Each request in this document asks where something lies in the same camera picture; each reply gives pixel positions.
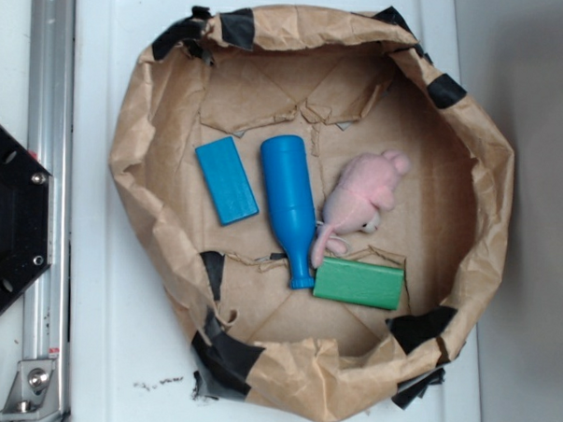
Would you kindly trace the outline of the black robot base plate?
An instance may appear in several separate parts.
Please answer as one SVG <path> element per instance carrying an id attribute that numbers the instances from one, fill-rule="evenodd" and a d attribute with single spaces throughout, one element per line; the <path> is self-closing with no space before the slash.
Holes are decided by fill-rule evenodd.
<path id="1" fill-rule="evenodd" d="M 0 316 L 50 267 L 52 182 L 0 125 Z"/>

